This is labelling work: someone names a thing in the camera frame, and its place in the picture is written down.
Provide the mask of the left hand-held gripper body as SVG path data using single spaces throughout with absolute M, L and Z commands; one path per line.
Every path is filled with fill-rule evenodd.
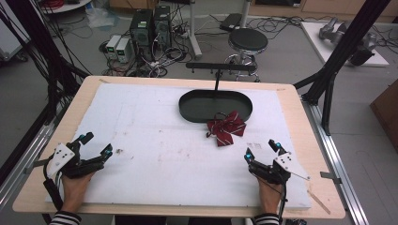
M 55 174 L 62 173 L 67 178 L 77 179 L 103 169 L 105 149 L 102 149 L 96 157 L 83 159 L 80 149 L 85 144 L 87 141 L 83 140 L 58 144 L 46 161 L 46 178 L 51 179 Z

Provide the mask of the person's right hand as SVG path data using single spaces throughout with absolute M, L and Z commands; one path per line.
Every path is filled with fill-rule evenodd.
M 268 183 L 261 178 L 257 179 L 259 185 L 260 207 L 263 213 L 277 214 L 282 196 L 282 186 Z

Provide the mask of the white round table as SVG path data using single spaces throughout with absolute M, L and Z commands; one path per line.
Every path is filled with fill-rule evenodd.
M 77 4 L 67 4 L 65 3 L 63 6 L 54 8 L 54 7 L 42 7 L 41 10 L 45 14 L 53 14 L 53 13 L 61 13 L 71 11 L 77 8 L 83 8 L 86 5 L 90 5 L 92 0 L 79 0 Z

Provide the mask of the black round stool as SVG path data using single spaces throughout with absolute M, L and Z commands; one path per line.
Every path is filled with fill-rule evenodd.
M 268 46 L 268 38 L 260 31 L 250 28 L 240 28 L 232 31 L 228 38 L 229 46 L 236 53 L 225 58 L 225 64 L 254 66 L 255 70 L 245 74 L 242 71 L 235 73 L 236 80 L 240 77 L 255 77 L 255 82 L 259 83 L 260 79 L 257 74 L 258 65 L 255 56 L 263 53 Z

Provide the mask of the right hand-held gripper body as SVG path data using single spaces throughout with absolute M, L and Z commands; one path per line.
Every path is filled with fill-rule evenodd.
M 310 179 L 310 175 L 307 174 L 298 159 L 291 152 L 277 156 L 273 159 L 271 165 L 265 165 L 254 160 L 251 164 L 248 164 L 248 169 L 254 176 L 276 185 L 286 184 L 291 174 L 305 180 Z

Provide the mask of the brown wooden cabinet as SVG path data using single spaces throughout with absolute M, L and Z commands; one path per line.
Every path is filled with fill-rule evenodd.
M 398 153 L 398 79 L 370 107 Z

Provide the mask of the person's left hand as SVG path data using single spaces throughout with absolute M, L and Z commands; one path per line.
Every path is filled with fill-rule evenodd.
M 64 202 L 61 208 L 62 211 L 71 213 L 78 212 L 84 201 L 84 195 L 93 175 L 93 173 L 90 173 L 75 179 L 70 179 L 66 176 L 62 177 L 64 189 Z

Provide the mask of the white floor board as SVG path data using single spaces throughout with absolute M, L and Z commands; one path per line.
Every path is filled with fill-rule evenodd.
M 331 53 L 334 51 L 334 45 L 327 39 L 322 40 L 318 37 L 319 30 L 326 25 L 325 22 L 302 22 L 301 27 L 306 34 L 307 38 L 312 42 L 315 51 L 318 56 L 325 63 Z M 371 56 L 364 64 L 364 67 L 377 67 L 382 68 L 389 65 L 384 57 L 377 51 L 373 50 L 373 56 Z

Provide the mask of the black stand with oval tray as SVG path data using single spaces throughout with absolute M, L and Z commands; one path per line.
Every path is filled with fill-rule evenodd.
M 194 89 L 180 97 L 178 108 L 184 119 L 193 123 L 206 123 L 214 119 L 217 113 L 228 114 L 232 111 L 237 111 L 243 121 L 250 118 L 253 111 L 252 101 L 238 91 L 220 90 L 219 82 L 225 70 L 254 72 L 255 66 L 187 63 L 186 67 L 192 70 L 200 68 L 216 71 L 216 82 L 213 89 Z

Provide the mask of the aluminium rail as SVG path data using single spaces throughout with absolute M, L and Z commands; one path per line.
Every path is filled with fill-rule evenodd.
M 350 181 L 338 149 L 330 135 L 322 128 L 322 113 L 318 106 L 301 101 L 312 126 L 318 145 L 329 168 L 331 179 L 343 201 L 343 207 L 354 225 L 370 225 L 360 200 Z
M 23 178 L 32 171 L 64 113 L 65 107 L 58 104 L 54 115 L 50 115 L 46 105 L 0 167 L 0 212 L 7 206 Z

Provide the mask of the thin wooden stick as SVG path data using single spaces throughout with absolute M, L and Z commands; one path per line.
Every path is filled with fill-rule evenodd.
M 308 194 L 311 196 L 311 198 L 328 214 L 330 215 L 330 210 L 323 204 L 323 202 L 310 190 L 307 190 Z

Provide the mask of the dark red striped bow tie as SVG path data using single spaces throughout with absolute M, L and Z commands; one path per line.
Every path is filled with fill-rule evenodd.
M 229 114 L 217 112 L 212 120 L 207 121 L 207 137 L 214 136 L 219 147 L 232 145 L 233 135 L 242 137 L 246 123 L 240 118 L 237 111 Z

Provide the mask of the black computer tower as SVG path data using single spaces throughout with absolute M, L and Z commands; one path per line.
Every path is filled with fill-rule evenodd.
M 130 37 L 136 55 L 152 61 L 151 45 L 154 39 L 153 11 L 137 9 L 130 23 Z
M 158 46 L 163 50 L 171 47 L 171 9 L 169 6 L 156 6 L 154 24 Z

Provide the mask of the clear plastic bag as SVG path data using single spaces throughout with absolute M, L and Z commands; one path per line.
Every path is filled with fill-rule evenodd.
M 87 8 L 85 13 L 90 28 L 113 27 L 119 22 L 119 18 L 105 8 Z

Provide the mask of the white foam mat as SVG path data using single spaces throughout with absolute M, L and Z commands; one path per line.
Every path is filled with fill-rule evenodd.
M 103 83 L 76 130 L 93 133 L 81 148 L 84 159 L 114 148 L 85 194 L 88 203 L 168 206 L 259 204 L 258 184 L 245 160 L 252 151 L 269 165 L 277 157 L 268 142 L 298 157 L 284 111 L 274 91 L 244 90 L 253 104 L 243 136 L 219 147 L 204 123 L 184 119 L 179 99 L 186 87 Z

